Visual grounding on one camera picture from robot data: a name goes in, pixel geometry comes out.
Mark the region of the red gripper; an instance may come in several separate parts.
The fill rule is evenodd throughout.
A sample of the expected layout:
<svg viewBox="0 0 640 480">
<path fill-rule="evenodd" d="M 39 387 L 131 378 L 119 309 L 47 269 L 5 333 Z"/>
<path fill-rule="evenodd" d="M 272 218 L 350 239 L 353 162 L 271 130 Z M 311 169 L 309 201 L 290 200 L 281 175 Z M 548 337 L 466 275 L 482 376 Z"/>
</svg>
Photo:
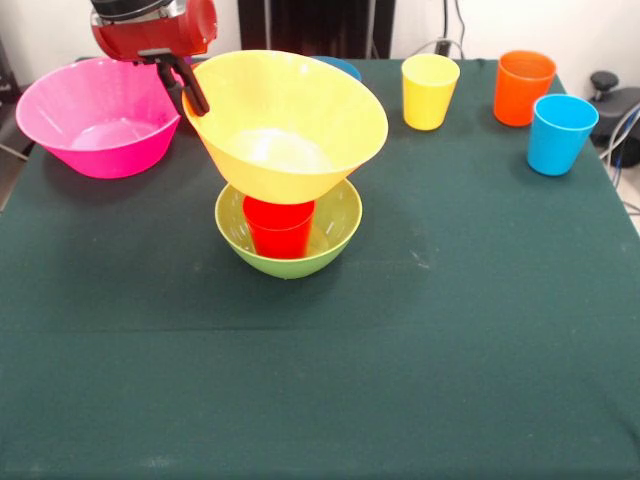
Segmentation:
<svg viewBox="0 0 640 480">
<path fill-rule="evenodd" d="M 196 116 L 209 112 L 193 69 L 181 57 L 206 53 L 216 39 L 212 0 L 94 1 L 90 23 L 96 42 L 112 59 L 142 61 L 171 54 L 167 62 L 156 63 L 156 71 L 175 110 L 183 116 L 186 99 Z"/>
</svg>

